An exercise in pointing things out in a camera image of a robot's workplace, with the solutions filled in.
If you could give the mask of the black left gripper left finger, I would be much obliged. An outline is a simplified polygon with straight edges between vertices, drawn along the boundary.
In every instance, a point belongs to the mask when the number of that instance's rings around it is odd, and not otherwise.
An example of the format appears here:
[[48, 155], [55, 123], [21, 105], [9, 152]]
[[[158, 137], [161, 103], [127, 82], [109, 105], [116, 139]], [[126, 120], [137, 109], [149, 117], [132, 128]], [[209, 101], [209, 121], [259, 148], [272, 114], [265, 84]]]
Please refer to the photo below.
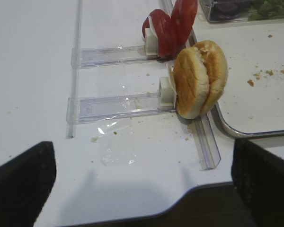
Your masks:
[[0, 166], [0, 227], [32, 227], [56, 179], [51, 141], [42, 141]]

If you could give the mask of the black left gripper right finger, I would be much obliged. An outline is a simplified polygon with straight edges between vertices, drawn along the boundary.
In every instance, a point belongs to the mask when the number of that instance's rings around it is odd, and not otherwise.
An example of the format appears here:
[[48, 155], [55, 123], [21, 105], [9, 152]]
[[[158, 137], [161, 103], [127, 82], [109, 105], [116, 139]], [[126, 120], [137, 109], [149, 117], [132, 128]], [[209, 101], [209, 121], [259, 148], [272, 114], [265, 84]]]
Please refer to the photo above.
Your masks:
[[231, 177], [256, 226], [284, 227], [284, 159], [236, 139]]

